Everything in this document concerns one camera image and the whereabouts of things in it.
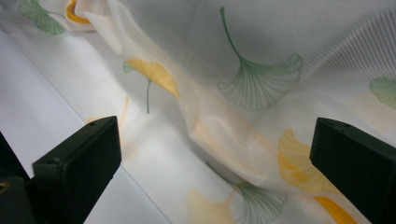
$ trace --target yellow ginkgo leaf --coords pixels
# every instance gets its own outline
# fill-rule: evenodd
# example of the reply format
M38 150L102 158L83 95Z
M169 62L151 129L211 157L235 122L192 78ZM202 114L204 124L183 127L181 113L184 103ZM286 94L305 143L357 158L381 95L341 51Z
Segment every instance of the yellow ginkgo leaf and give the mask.
M126 61L132 68L139 71L142 75L146 76L149 80L153 81L162 88L170 91L178 99L177 83L175 79L169 75L168 72L159 63L148 63L140 59L132 59Z
M192 189L187 198L187 207L191 222L195 224L234 224L235 222L230 210L232 195L223 203L212 203L202 197L197 189Z
M90 21L88 21L87 19L82 18L76 14L76 12L75 12L76 3L77 3L77 0L72 0L70 5L67 7L67 9L66 9L67 18L70 21L74 21L74 22L78 22L78 23L82 23L82 24L91 24Z
M350 216L340 205L326 197L315 197L338 224L355 224L355 219Z
M338 189L309 160L310 147L286 130L279 141L279 169L282 177L291 185L309 192L339 192Z

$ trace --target white surface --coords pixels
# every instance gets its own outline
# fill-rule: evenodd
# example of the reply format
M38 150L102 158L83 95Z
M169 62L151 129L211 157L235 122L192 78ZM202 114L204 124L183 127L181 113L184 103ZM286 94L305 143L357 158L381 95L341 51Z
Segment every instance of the white surface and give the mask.
M0 131L32 176L31 163L84 125L0 31ZM169 223L120 168L85 223Z

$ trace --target leaf stem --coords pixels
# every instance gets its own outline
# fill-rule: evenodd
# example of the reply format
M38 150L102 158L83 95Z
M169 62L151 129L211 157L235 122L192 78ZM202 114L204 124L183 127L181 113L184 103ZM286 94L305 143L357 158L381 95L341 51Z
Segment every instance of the leaf stem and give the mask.
M227 38L228 38L228 40L229 40L229 42L231 44L231 47L233 48L233 51L236 53L236 55L238 55L238 57L240 59L243 59L242 55L239 54L238 50L236 49L235 45L233 44L233 41L231 40L231 36L230 36L230 33L228 31L228 28L227 28L227 22L225 21L225 12L224 12L224 10L225 10L224 7L222 7L220 9L220 14L221 14L221 20L223 22L223 27L224 27L225 33L227 34Z
M150 84L151 84L151 80L148 79L148 90L146 92L146 103L147 103L147 108L148 108L146 113L148 113L148 114L149 114L149 85Z

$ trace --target green ginkgo leaf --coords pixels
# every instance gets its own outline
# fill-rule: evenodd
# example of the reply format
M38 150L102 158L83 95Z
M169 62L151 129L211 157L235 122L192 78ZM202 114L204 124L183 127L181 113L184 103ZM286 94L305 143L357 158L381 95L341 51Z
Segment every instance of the green ginkgo leaf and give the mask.
M269 223L277 219L288 199L286 192L257 188L249 183L238 186L244 199L241 223Z
M46 9L38 4L38 0L23 0L19 6L20 13L32 20L38 29L52 35L60 35L64 28L51 16Z
M396 80L378 77L371 81L370 91L380 102L396 109Z
M123 63L122 69L124 70L125 73L129 73L132 70L134 70L134 68L131 65L129 65L127 62Z
M220 10L224 30L239 59L239 71L229 82L219 82L219 91L229 100L249 111L273 105L300 79L303 59L293 54L281 63L258 64L244 58L231 40L225 21L224 7Z

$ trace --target translucent fabric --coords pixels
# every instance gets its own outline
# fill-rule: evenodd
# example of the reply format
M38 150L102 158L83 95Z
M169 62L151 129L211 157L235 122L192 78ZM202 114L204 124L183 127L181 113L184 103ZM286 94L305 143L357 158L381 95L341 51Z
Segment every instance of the translucent fabric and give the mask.
M23 0L1 19L84 120L120 116L123 166L172 222L368 222L309 152L318 117L396 146L393 1Z

